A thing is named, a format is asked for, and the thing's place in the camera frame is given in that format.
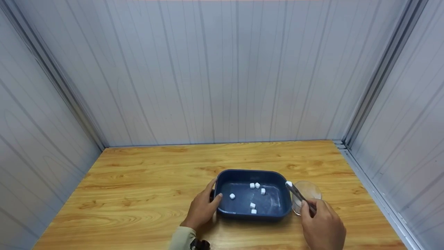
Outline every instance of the finger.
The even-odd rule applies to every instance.
[[[308,207],[308,204],[306,201],[302,201],[301,206],[301,218],[302,218],[302,224],[308,223],[312,218],[310,216],[310,209]]]
[[[210,195],[211,190],[213,189],[214,184],[216,183],[218,179],[214,178],[213,180],[211,180],[208,185],[206,185],[206,188],[203,190],[203,193]]]
[[[220,193],[220,194],[216,195],[216,197],[214,197],[214,200],[210,203],[210,207],[214,212],[216,211],[219,204],[221,203],[222,197],[223,197],[223,195],[222,195],[222,193]]]
[[[325,201],[319,200],[319,199],[309,199],[308,200],[312,205],[316,206],[316,214],[325,213],[328,212],[329,209],[327,208],[327,205],[325,205]]]
[[[327,206],[328,210],[330,211],[330,213],[334,216],[339,217],[339,215],[336,213],[336,211],[330,206],[330,204],[328,202],[324,202],[325,205]]]

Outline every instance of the blue tray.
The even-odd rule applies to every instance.
[[[218,213],[225,218],[255,221],[279,221],[291,211],[291,197],[286,179],[274,171],[227,169],[222,171],[214,188],[214,195],[223,194]],[[251,189],[250,183],[259,182],[265,188]],[[257,214],[251,213],[250,203],[256,204]]]

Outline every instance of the human hand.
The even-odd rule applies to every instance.
[[[302,201],[301,218],[304,238],[311,250],[342,250],[347,230],[330,205],[317,199],[309,202],[316,206],[316,215],[310,216],[307,202]]]
[[[213,214],[216,212],[216,209],[222,200],[222,193],[220,193],[214,197],[212,202],[210,202],[210,193],[213,189],[213,185],[216,183],[216,180],[217,178],[211,180],[208,185],[206,185],[206,188],[196,195],[194,200],[191,202],[188,215],[180,226],[190,227],[197,231],[200,226],[208,222],[211,217],[213,217]]]

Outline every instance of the beige sleeve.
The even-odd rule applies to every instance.
[[[190,250],[190,244],[196,238],[196,231],[189,227],[180,226],[171,238],[169,250]]]

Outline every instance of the wooden table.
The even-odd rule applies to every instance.
[[[314,182],[344,221],[345,249],[405,249],[331,141],[108,148],[35,249],[167,249],[194,196],[224,169]],[[215,250],[308,249],[293,213],[278,224],[220,219],[201,237]]]

